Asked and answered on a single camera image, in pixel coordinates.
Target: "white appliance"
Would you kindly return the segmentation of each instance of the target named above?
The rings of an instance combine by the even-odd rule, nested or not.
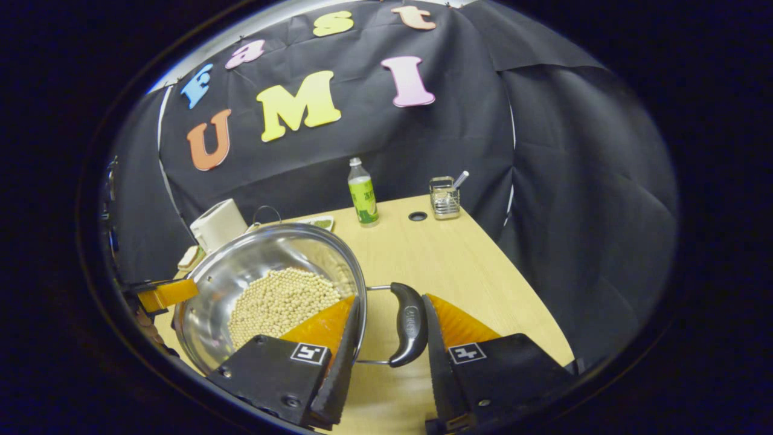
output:
[[[193,237],[207,255],[244,234],[247,223],[233,198],[215,204],[191,224]]]

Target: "plastic bottle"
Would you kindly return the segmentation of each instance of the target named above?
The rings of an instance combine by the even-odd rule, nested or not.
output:
[[[349,166],[352,167],[349,171],[349,192],[352,194],[357,220],[365,228],[374,227],[379,223],[379,211],[373,193],[373,181],[358,157],[351,159]]]

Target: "white wall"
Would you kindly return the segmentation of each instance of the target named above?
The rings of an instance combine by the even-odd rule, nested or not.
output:
[[[241,22],[230,27],[228,30],[222,32],[218,36],[210,39],[204,43],[199,49],[190,53],[185,59],[181,60],[171,70],[169,70],[160,80],[153,86],[150,92],[177,82],[177,77],[182,77],[189,73],[193,68],[202,63],[207,57],[225,49],[230,44],[239,40],[239,36],[250,35],[251,33],[258,32],[265,29],[268,26],[272,26],[277,22],[289,19],[295,15],[304,14],[315,9],[324,8],[326,6],[338,5],[340,3],[349,3],[352,0],[287,0],[285,2],[279,2],[276,5],[266,8],[252,16],[243,19]],[[454,7],[460,5],[466,5],[472,3],[475,0],[422,0],[429,3],[438,3],[444,5],[446,3]]]

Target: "orange letter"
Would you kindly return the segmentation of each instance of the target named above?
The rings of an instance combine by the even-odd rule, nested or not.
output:
[[[435,23],[426,22],[422,15],[429,16],[427,11],[420,11],[416,6],[403,6],[401,8],[392,9],[392,12],[400,14],[400,18],[403,20],[403,24],[408,27],[413,27],[419,30],[432,30],[435,28]]]
[[[191,158],[193,165],[198,170],[208,171],[213,167],[220,165],[228,156],[230,141],[228,139],[228,115],[231,109],[226,109],[212,117],[212,123],[215,125],[217,133],[217,149],[212,154],[207,153],[204,148],[204,130],[206,124],[199,124],[188,132],[188,142],[191,144]]]

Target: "orange object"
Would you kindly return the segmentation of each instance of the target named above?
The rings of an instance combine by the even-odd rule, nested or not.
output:
[[[465,313],[445,300],[427,293],[435,312],[438,313],[440,331],[443,334],[445,350],[452,346],[468,343],[480,343],[501,337],[480,320]]]
[[[331,358],[328,364],[328,370],[333,363],[335,353],[338,351],[343,337],[343,330],[346,327],[346,320],[349,318],[349,311],[352,309],[354,296],[334,303],[314,316],[309,317],[302,324],[292,328],[280,338],[282,340],[294,341],[296,343],[316,344],[326,346],[330,349]]]

